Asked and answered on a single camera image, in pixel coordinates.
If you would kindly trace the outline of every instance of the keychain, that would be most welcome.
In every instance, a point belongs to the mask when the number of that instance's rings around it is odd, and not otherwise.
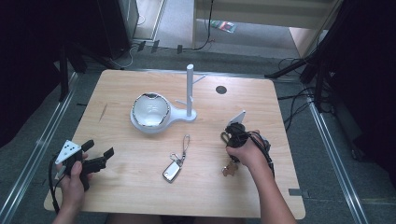
[[[171,155],[169,156],[173,162],[168,166],[168,168],[165,169],[165,171],[163,171],[163,177],[169,183],[174,182],[178,173],[180,173],[181,166],[183,165],[183,162],[186,159],[186,151],[187,148],[189,147],[189,143],[190,143],[190,135],[186,134],[184,135],[183,138],[183,154],[181,158],[176,153],[171,153]]]
[[[223,140],[223,142],[228,145],[230,142],[230,135],[228,135],[226,132],[222,132],[221,133],[221,140]],[[231,161],[228,163],[227,166],[224,166],[221,169],[221,172],[223,173],[224,176],[227,175],[234,175],[235,171],[238,169],[238,158],[236,158],[235,156],[230,156],[231,157]]]

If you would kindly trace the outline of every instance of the white cylinder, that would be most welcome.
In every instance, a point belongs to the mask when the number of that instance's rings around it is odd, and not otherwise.
[[[194,75],[194,65],[187,66],[187,117],[191,116],[192,111],[192,79]]]

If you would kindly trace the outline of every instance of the wooden table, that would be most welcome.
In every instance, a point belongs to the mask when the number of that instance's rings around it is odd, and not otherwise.
[[[260,217],[259,196],[247,167],[239,164],[234,176],[221,169],[230,158],[220,133],[228,121],[246,110],[247,130],[260,130],[270,144],[276,183],[297,219],[305,216],[290,147],[271,80],[207,76],[193,86],[197,119],[178,121],[165,132],[139,132],[130,119],[134,100],[155,91],[173,105],[185,101],[184,74],[106,70],[101,75],[73,142],[82,145],[93,139],[88,151],[96,158],[111,147],[115,155],[107,168],[94,175],[86,193],[83,211],[206,217]],[[216,92],[217,86],[227,89]],[[191,135],[187,158],[174,183],[163,178],[171,163],[170,153],[182,152],[183,136]],[[61,191],[57,190],[61,202]],[[45,208],[53,210],[50,195]]]

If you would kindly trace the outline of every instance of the floor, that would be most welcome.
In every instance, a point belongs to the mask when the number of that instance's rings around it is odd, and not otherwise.
[[[146,22],[136,28],[137,42],[146,40],[159,41],[159,47],[176,49],[182,45],[183,49],[200,48],[207,40],[208,20],[197,20],[196,37],[193,31],[193,1],[180,4],[176,0],[163,0],[163,12],[159,12],[160,0],[137,0],[139,14],[146,18]],[[153,27],[158,19],[157,29]],[[210,28],[210,39],[203,47],[203,51],[240,54],[247,56],[261,56],[265,58],[300,58],[300,55],[291,40],[288,27],[269,26],[233,22],[234,32],[227,33],[217,28]]]

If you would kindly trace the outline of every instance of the gray carpet floor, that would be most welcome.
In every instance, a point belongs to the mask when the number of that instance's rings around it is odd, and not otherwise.
[[[162,69],[182,70],[193,63],[195,71],[222,73],[224,76],[263,78],[278,70],[280,59],[255,56],[240,56],[221,53],[185,51],[176,54],[175,49],[159,49],[150,53],[150,49],[133,51],[134,62],[128,70]],[[127,64],[129,56],[118,60]],[[91,97],[95,84],[105,69],[102,65],[87,59],[88,70],[80,74],[76,92],[64,117],[49,144],[34,178],[26,190],[12,223],[50,223],[54,212],[43,207],[48,192],[48,163],[51,155],[59,150],[65,139],[71,139],[78,126],[85,106]],[[275,81],[276,94],[295,95],[303,89],[296,74]],[[29,158],[35,141],[44,131],[53,113],[60,89],[55,89],[37,111],[29,118],[18,135],[6,146],[0,148],[0,204],[7,198],[8,192],[23,165]],[[305,98],[297,98],[295,108],[306,103]],[[279,101],[282,117],[290,115],[291,100]],[[354,186],[361,197],[364,209],[371,223],[396,223],[396,191],[389,183],[387,174],[375,163],[359,162],[351,158],[349,145],[341,128],[332,114],[324,115],[329,124],[339,153],[349,171]],[[326,148],[310,110],[307,108],[293,118],[287,132],[290,150],[294,160],[298,180],[304,194],[306,216],[299,223],[354,223],[344,193],[332,168]],[[81,213],[78,223],[104,223],[106,214]],[[248,223],[259,223],[258,219],[249,219]]]

